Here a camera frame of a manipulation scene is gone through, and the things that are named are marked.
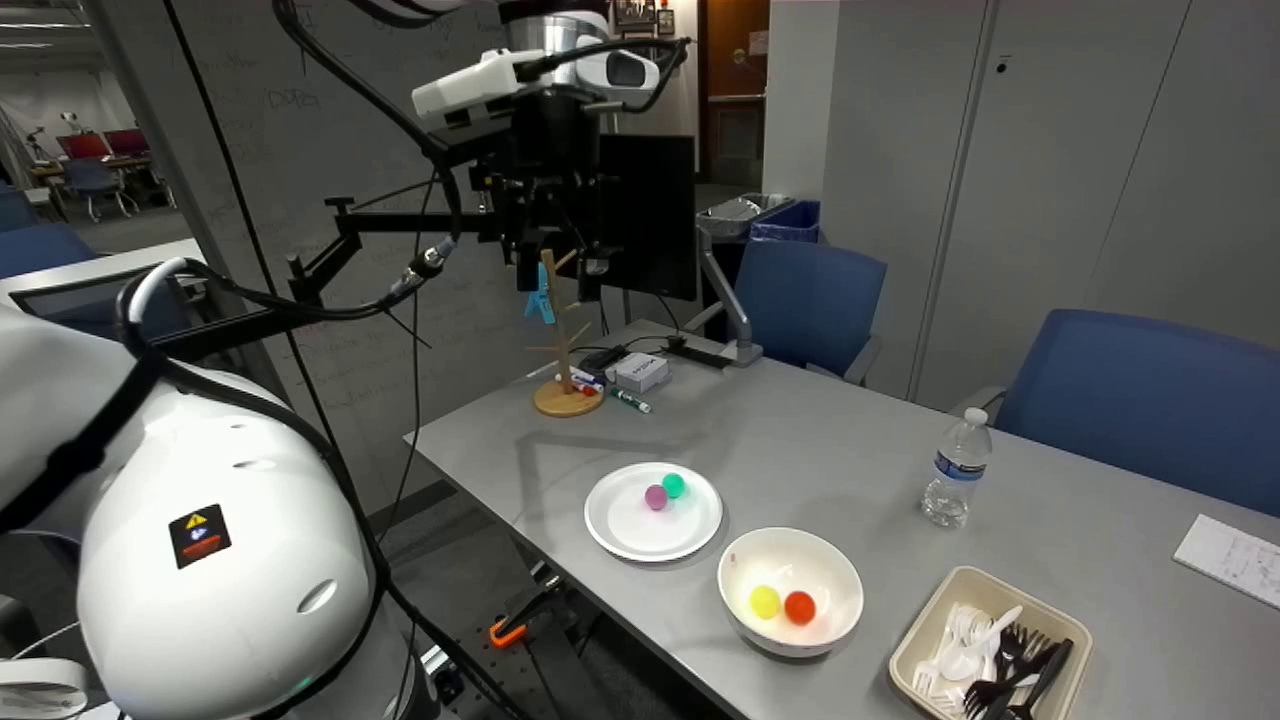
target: desk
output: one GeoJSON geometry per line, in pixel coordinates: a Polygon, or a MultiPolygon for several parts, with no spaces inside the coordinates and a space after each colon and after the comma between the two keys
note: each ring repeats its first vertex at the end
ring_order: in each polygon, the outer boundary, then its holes
{"type": "Polygon", "coordinates": [[[1280,611],[1172,559],[1197,514],[1280,542],[1272,517],[997,435],[971,529],[934,534],[915,496],[951,417],[773,362],[674,366],[648,417],[602,404],[543,422],[532,388],[519,380],[424,426],[421,455],[739,715],[915,715],[883,665],[951,565],[979,565],[1091,630],[1081,720],[1272,720],[1280,709],[1280,611]],[[721,487],[724,529],[704,553],[636,568],[592,543],[583,496],[632,461],[674,461],[721,487]],[[758,655],[721,608],[724,543],[762,525],[829,535],[869,586],[858,630],[821,665],[758,655]]]}

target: water bottle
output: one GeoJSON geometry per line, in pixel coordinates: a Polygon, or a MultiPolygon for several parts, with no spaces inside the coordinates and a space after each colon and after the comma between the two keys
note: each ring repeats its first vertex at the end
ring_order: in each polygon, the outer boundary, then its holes
{"type": "Polygon", "coordinates": [[[989,413],[968,408],[951,435],[932,455],[932,480],[925,487],[919,514],[934,529],[963,529],[976,480],[983,480],[990,461],[989,413]]]}

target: computer monitor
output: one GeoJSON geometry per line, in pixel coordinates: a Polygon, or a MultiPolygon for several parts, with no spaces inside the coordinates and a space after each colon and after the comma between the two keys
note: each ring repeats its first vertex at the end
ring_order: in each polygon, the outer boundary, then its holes
{"type": "Polygon", "coordinates": [[[696,299],[693,137],[601,137],[597,239],[611,288],[696,299]]]}

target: wall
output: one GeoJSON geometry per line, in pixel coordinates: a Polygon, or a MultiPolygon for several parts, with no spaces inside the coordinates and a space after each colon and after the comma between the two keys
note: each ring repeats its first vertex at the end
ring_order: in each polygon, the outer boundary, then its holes
{"type": "MultiPolygon", "coordinates": [[[[210,143],[210,124],[184,67],[163,0],[87,6],[122,62],[144,128],[174,168],[180,200],[202,249],[242,284],[263,288],[231,182],[210,143]]],[[[397,108],[408,94],[499,45],[490,6],[469,6],[424,34],[390,34],[351,6],[299,6],[305,22],[397,108]]],[[[362,102],[307,63],[261,0],[174,0],[216,118],[236,155],[263,262],[285,284],[287,258],[314,258],[333,236],[324,195],[371,195],[424,182],[429,163],[362,102]]],[[[326,293],[333,304],[371,299],[403,267],[408,236],[371,236],[326,293]]],[[[424,422],[507,383],[543,362],[546,337],[519,315],[512,267],[497,249],[462,244],[447,271],[421,297],[424,422]]],[[[294,337],[334,426],[341,448],[371,509],[397,491],[411,429],[408,341],[389,322],[326,323],[294,337]]],[[[293,404],[311,417],[285,341],[267,343],[293,404]]]]}
{"type": "Polygon", "coordinates": [[[109,67],[21,67],[0,74],[0,108],[22,128],[69,137],[58,113],[74,113],[81,128],[132,128],[132,108],[109,67]]]}
{"type": "Polygon", "coordinates": [[[1099,304],[1280,350],[1280,6],[1197,0],[1099,262],[1099,304]]]}
{"type": "Polygon", "coordinates": [[[983,0],[840,8],[824,234],[888,264],[872,388],[897,397],[910,397],[919,323],[932,315],[979,34],[983,0]]]}
{"type": "Polygon", "coordinates": [[[769,8],[762,194],[829,194],[840,0],[769,8]]]}
{"type": "Polygon", "coordinates": [[[1005,383],[1055,304],[1280,350],[1274,27],[1269,0],[847,0],[824,227],[888,262],[872,388],[1005,383]]]}

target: bottle cap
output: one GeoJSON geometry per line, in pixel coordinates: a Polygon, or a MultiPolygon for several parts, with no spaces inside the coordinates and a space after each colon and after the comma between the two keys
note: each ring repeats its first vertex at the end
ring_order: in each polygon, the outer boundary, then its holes
{"type": "Polygon", "coordinates": [[[963,413],[968,426],[989,426],[990,417],[983,408],[963,413]]]}

